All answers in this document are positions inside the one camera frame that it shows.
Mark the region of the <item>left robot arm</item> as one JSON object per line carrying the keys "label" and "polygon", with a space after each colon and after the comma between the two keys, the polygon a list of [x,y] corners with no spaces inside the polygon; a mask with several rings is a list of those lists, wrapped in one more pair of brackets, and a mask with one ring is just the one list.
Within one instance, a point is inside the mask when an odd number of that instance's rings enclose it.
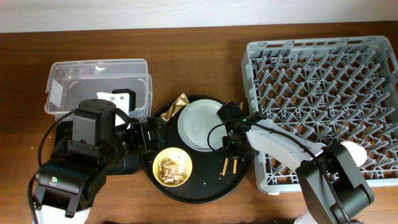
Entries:
{"label": "left robot arm", "polygon": [[101,99],[81,101],[70,115],[71,128],[59,138],[51,158],[39,162],[29,182],[34,223],[56,210],[84,223],[107,176],[137,172],[141,155],[163,147],[165,121],[160,118],[142,122]]}

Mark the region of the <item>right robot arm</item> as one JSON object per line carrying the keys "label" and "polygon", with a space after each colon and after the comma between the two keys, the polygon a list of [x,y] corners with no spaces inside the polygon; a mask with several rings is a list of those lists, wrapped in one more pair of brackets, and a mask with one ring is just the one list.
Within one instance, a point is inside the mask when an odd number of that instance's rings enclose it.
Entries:
{"label": "right robot arm", "polygon": [[300,138],[259,112],[246,116],[235,102],[217,112],[227,135],[227,157],[274,157],[295,172],[307,206],[296,223],[351,223],[374,202],[374,194],[359,167],[366,150],[353,141],[328,146]]}

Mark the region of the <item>wooden chopstick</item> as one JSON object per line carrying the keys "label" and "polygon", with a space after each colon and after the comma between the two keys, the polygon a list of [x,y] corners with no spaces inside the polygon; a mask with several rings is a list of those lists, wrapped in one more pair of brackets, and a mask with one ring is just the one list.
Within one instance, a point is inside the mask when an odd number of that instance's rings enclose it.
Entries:
{"label": "wooden chopstick", "polygon": [[227,167],[228,167],[228,158],[226,157],[225,160],[224,160],[224,164],[223,164],[223,170],[221,172],[222,176],[225,176]]}
{"label": "wooden chopstick", "polygon": [[[240,102],[240,106],[239,106],[240,110],[242,110],[243,108],[243,102]],[[237,165],[238,165],[238,160],[234,159],[234,164],[233,164],[233,174],[237,173]]]}

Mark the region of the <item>pink cup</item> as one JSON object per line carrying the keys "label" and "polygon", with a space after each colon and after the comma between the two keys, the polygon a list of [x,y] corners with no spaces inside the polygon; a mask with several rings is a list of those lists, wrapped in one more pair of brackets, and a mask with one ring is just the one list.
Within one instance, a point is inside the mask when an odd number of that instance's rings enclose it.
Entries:
{"label": "pink cup", "polygon": [[368,155],[364,147],[353,141],[343,141],[341,144],[347,148],[358,167],[366,162]]}

